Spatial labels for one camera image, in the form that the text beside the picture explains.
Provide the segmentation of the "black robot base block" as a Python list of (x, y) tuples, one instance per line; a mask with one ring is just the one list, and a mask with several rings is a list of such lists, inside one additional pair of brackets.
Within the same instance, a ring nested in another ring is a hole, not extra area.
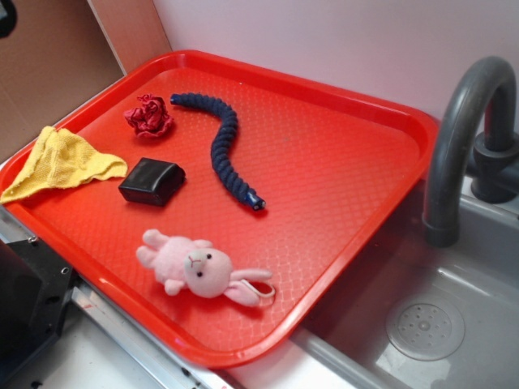
[(62, 333), (74, 268), (42, 240), (1, 243), (1, 380)]

